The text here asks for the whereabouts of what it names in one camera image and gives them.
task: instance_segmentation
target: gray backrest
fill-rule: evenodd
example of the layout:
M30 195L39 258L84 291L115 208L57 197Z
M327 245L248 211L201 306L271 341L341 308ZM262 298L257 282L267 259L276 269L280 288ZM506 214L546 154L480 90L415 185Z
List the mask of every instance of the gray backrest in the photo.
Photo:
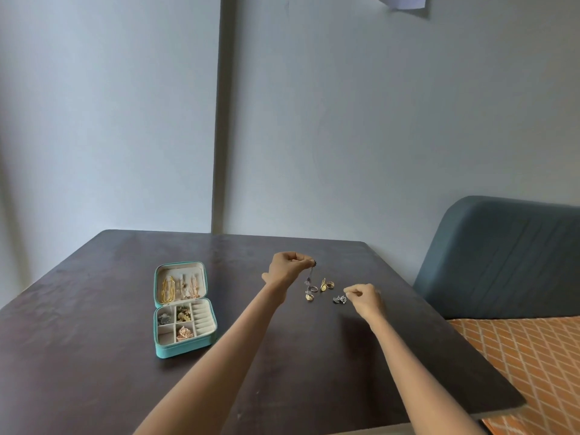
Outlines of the gray backrest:
M580 315L580 208L462 198L414 288L447 319Z

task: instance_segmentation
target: left arm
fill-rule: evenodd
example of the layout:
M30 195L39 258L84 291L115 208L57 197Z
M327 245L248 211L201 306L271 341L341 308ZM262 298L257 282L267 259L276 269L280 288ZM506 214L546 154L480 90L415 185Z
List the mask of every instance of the left arm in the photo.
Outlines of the left arm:
M266 285L238 320L143 420L134 435L216 434L226 421L276 309L310 256L277 253L262 278Z

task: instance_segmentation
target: open jewelry box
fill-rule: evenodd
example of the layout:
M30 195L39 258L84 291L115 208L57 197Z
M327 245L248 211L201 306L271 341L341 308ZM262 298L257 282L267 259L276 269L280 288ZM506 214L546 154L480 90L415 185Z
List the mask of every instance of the open jewelry box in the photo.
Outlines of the open jewelry box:
M177 356L215 342L218 323L206 297L208 279L203 263L163 264L155 270L153 286L157 357Z

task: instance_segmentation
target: diamond pattern cushion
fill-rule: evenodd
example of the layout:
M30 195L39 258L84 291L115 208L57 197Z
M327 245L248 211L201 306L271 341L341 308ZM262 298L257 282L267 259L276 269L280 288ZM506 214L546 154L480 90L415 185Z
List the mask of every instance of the diamond pattern cushion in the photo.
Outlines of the diamond pattern cushion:
M495 435L580 434L580 317L449 321L525 396Z

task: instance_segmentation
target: wooden tabletop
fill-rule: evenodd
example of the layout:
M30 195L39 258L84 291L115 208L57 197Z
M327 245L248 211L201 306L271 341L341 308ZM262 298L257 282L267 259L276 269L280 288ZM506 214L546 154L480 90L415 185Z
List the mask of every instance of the wooden tabletop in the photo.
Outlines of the wooden tabletop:
M0 311L3 433L129 434L206 350L155 355L153 274L199 260L223 334L262 287L275 252L317 261L333 291L290 287L240 390L225 434L324 435L408 423L381 348L345 286L380 287L393 326L471 414L524 398L365 243L109 230ZM203 412L192 409L192 412Z

